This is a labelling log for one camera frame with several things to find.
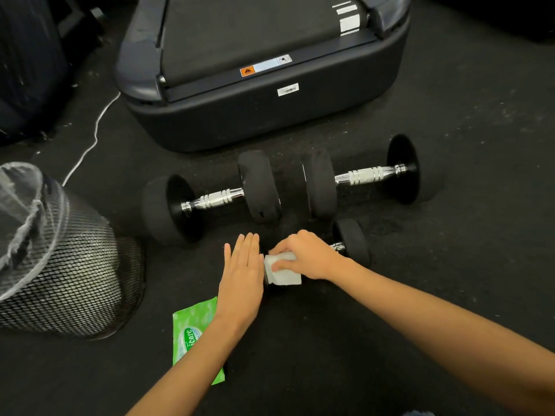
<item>black floor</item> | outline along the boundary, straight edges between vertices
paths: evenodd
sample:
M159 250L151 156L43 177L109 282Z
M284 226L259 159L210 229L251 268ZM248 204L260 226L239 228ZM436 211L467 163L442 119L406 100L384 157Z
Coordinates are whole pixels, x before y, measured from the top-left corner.
M116 94L112 67L128 18L127 11L111 16L106 44L85 63L52 141L11 146L0 159L30 160L64 178ZM415 207L367 186L341 190L340 216L362 223L375 270L555 350L553 64L552 46L416 0L397 82L355 110L219 151L178 155L156 146L117 101L68 187L121 231L144 234L138 202L150 179L178 172L199 193L233 188L240 185L235 158L248 148L270 155L284 217L277 227L259 228L243 205L231 205L206 214L206 236L189 250L149 242L142 305L109 339L3 332L0 413L124 414L171 365L171 314L216 295L225 242L260 231L271 243L303 227L329 235L325 225L309 222L301 154L326 146L338 172L370 166L398 132L445 142L448 182ZM211 387L198 413L398 416L410 409L504 414L337 288L305 281L268 292L229 358L227 380Z

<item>white cable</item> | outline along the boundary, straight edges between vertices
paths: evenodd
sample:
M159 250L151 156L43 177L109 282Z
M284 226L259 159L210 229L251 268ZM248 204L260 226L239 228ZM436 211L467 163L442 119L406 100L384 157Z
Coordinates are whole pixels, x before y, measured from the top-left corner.
M97 122L94 125L94 143L92 144L92 146L90 146L85 152L83 152L83 154L81 155L81 158L79 159L79 161L75 164L75 166L70 170L69 174L67 174L66 179L64 179L64 182L62 182L62 186L65 187L66 184L68 183L68 180L71 178L71 176L73 175L73 173L75 171L77 171L77 168L80 167L81 163L83 162L83 159L85 159L85 156L87 156L87 153L90 152L91 150L94 149L94 146L97 145L98 143L98 123L101 122L102 117L104 116L104 114L106 113L106 111L108 110L108 108L110 108L112 106L112 104L114 102L117 101L117 99L121 96L121 92L118 92L118 96L116 96L114 99L112 99L110 101L109 104L107 104L104 109L102 110L101 114L98 116L97 118Z

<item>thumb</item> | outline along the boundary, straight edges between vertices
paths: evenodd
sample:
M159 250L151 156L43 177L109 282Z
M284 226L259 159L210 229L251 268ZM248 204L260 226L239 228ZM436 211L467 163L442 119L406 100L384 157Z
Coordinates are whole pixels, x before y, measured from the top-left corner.
M295 273L300 273L299 263L289 259L280 259L272 265L272 271L291 270Z

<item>green wipes package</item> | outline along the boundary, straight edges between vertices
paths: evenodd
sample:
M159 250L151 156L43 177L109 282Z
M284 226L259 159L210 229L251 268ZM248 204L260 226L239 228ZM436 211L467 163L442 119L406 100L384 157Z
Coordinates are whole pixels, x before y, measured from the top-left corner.
M187 353L193 344L197 342L199 337L214 317L216 312L216 302L218 297L211 300L205 300L192 307L182 309L173 314L174 321L174 358L173 364ZM214 384L218 384L225 380L224 369L220 369Z

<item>person's left arm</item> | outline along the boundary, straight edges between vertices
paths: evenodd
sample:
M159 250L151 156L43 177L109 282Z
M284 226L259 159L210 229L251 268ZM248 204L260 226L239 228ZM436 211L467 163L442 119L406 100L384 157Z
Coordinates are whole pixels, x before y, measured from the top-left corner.
M216 378L225 360L251 325L262 300L264 257L259 236L239 235L233 254L224 246L224 274L214 319L198 341L127 416L187 416Z

